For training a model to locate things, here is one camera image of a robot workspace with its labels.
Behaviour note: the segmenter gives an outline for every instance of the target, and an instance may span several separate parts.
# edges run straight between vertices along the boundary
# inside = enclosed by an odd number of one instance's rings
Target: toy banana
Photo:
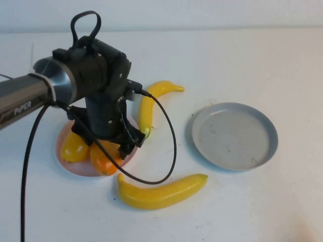
[[[206,183],[207,175],[194,174],[158,188],[138,188],[118,174],[119,197],[127,205],[140,209],[159,209],[181,202],[197,193]]]
[[[169,81],[160,81],[152,84],[148,89],[151,95],[158,98],[169,92],[184,92],[184,87],[174,85]],[[139,129],[142,133],[146,134],[148,138],[152,127],[152,111],[154,100],[149,97],[143,97],[139,107]]]

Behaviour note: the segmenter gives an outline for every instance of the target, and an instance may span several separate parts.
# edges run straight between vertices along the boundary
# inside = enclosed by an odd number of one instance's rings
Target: white surface
[[[99,38],[128,55],[129,78],[145,87],[162,79],[185,86],[184,93],[160,98],[178,139],[178,161],[168,182],[197,172],[208,174],[208,182],[177,205],[131,209],[116,195],[115,176],[78,178],[58,166],[55,139],[67,118],[51,108],[30,155],[26,241],[323,240],[323,29],[101,33]],[[37,60],[71,41],[70,34],[0,35],[0,70],[22,75],[29,70],[32,43]],[[279,147],[268,163],[226,172],[196,152],[188,132],[192,114],[219,102],[244,103],[271,119]],[[137,104],[128,109],[134,118]],[[2,242],[19,240],[22,163],[36,114],[0,132]],[[173,155],[158,108],[153,126],[126,166],[149,180],[167,173]]]
[[[1,0],[0,33],[67,32],[87,10],[100,13],[104,31],[323,25],[323,0]],[[92,30],[94,19],[78,29]]]

